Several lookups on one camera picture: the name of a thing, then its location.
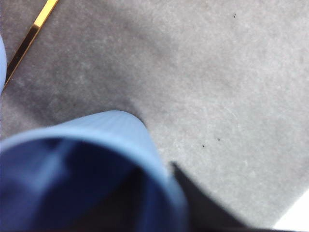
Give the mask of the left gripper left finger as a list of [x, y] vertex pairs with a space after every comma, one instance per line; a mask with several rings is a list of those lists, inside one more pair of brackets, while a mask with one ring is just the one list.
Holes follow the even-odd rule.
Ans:
[[111, 193], [79, 217], [72, 228], [79, 232], [134, 231], [143, 183], [142, 171], [133, 169]]

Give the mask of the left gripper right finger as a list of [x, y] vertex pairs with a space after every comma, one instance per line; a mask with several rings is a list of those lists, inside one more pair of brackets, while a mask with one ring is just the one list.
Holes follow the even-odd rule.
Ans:
[[190, 231], [192, 232], [270, 232], [245, 225], [208, 197], [180, 166], [172, 162], [173, 175], [188, 202]]

